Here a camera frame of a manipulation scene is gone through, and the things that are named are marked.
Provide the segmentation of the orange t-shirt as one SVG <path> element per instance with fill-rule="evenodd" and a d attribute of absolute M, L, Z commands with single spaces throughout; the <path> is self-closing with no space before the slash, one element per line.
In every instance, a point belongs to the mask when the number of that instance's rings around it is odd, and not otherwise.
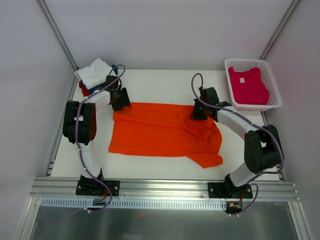
<path fill-rule="evenodd" d="M 109 152 L 145 157 L 187 157 L 202 168 L 222 165 L 223 137 L 213 119 L 191 118 L 193 106 L 133 102 L 113 114 Z"/>

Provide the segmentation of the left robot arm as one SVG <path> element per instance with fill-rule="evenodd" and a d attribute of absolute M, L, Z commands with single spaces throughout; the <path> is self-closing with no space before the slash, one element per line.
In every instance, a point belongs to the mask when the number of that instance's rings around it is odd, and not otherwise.
<path fill-rule="evenodd" d="M 130 107 L 127 89 L 122 87 L 120 77 L 107 75 L 103 83 L 87 90 L 83 81 L 79 83 L 84 100 L 69 100 L 65 106 L 62 134 L 77 151 L 82 172 L 77 183 L 79 196 L 106 194 L 103 170 L 98 161 L 94 139 L 97 134 L 97 111 L 110 105 L 112 110 L 121 111 Z"/>

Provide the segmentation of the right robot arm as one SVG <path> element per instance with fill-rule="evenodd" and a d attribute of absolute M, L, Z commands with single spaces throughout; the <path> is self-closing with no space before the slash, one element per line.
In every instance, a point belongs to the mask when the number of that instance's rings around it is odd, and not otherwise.
<path fill-rule="evenodd" d="M 278 130 L 274 125 L 259 126 L 240 114 L 229 102 L 220 101 L 213 87 L 199 88 L 191 118 L 213 119 L 228 127 L 244 141 L 244 162 L 223 182 L 210 182 L 210 198 L 252 198 L 250 183 L 268 169 L 284 163 Z"/>

